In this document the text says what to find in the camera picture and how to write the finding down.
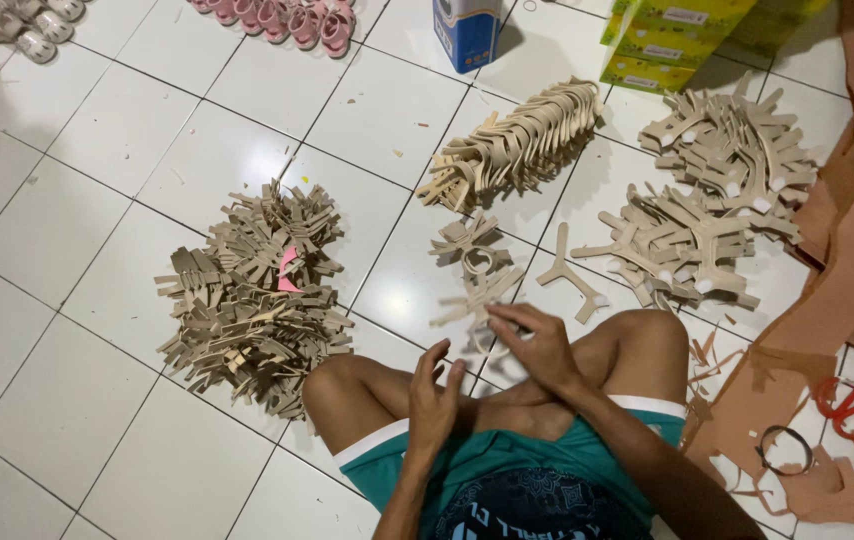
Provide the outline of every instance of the knee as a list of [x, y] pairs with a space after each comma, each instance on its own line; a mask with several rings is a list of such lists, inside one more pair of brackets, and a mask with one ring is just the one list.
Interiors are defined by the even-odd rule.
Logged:
[[319, 402], [349, 381], [358, 358], [355, 354], [336, 354], [313, 368], [304, 379], [304, 406], [310, 409], [311, 403]]
[[687, 349], [687, 328], [673, 311], [632, 309], [614, 315], [632, 337], [679, 345]]

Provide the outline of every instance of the black rubber band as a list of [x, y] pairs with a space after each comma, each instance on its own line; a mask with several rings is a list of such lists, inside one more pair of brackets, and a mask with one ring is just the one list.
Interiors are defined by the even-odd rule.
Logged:
[[[800, 446], [803, 447], [803, 452], [807, 458], [806, 463], [803, 465], [803, 469], [800, 472], [783, 472], [781, 469], [778, 469], [774, 465], [771, 465], [771, 462], [767, 460], [767, 456], [764, 455], [764, 441], [767, 437], [771, 435], [780, 435], [781, 433], [787, 434], [788, 436], [792, 436], [796, 439], [797, 442], [800, 443]], [[804, 437], [801, 436], [800, 433], [797, 433], [790, 427], [786, 425], [771, 425], [764, 431], [763, 435], [760, 435], [760, 444], [753, 447], [754, 450], [757, 450], [757, 456], [760, 457], [760, 462], [764, 466], [765, 469], [769, 469], [775, 475], [779, 477], [795, 477], [797, 475], [802, 475], [810, 470], [810, 468], [814, 465], [814, 450], [810, 448], [810, 445], [807, 444], [807, 441], [804, 440]]]

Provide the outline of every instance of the pink foam piece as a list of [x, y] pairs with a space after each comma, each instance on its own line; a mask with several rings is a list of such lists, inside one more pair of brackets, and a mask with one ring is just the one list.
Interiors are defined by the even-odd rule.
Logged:
[[[298, 257], [298, 247], [290, 246], [287, 248], [287, 251], [284, 251], [284, 256], [280, 259], [280, 271], [284, 271], [284, 267], [294, 259]], [[294, 286], [293, 283], [287, 278], [287, 276], [280, 276], [280, 279], [277, 280], [277, 290], [285, 290], [287, 292], [303, 292], [301, 289], [298, 289]]]

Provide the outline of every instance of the glue can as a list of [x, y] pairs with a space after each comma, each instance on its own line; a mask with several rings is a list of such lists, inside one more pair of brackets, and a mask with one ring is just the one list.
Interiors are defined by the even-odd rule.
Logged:
[[433, 31], [457, 73], [493, 62], [500, 0], [433, 0]]

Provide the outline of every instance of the green shorts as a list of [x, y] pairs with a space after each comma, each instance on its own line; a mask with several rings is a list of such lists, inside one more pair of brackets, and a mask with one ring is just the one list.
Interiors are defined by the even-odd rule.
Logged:
[[[663, 399], [609, 396], [672, 446], [681, 441], [685, 406]], [[373, 506], [383, 512], [400, 478], [407, 451], [408, 420], [386, 425], [334, 456], [337, 467]], [[655, 511], [614, 459], [607, 445], [582, 417], [576, 416], [555, 441], [526, 437], [505, 429], [471, 433], [449, 440], [433, 461], [421, 511], [421, 531], [430, 531], [461, 486], [491, 473], [522, 468], [569, 473], [606, 488], [649, 528]]]

